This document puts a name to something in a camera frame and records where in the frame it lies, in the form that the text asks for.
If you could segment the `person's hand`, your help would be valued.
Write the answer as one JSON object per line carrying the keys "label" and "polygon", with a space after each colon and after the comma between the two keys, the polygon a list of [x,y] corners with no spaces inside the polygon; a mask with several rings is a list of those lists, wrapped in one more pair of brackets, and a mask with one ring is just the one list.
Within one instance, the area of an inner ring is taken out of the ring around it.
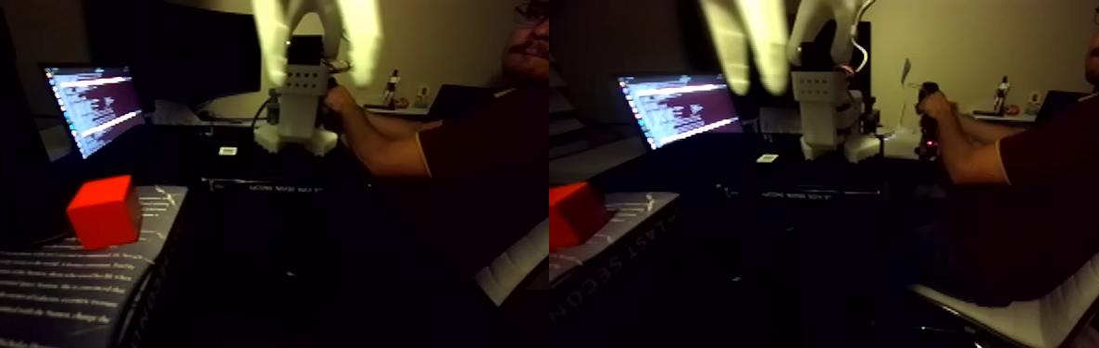
{"label": "person's hand", "polygon": [[952,122],[955,117],[954,103],[950,102],[937,83],[925,82],[918,91],[915,112],[920,115],[922,130],[936,131],[939,122]]}

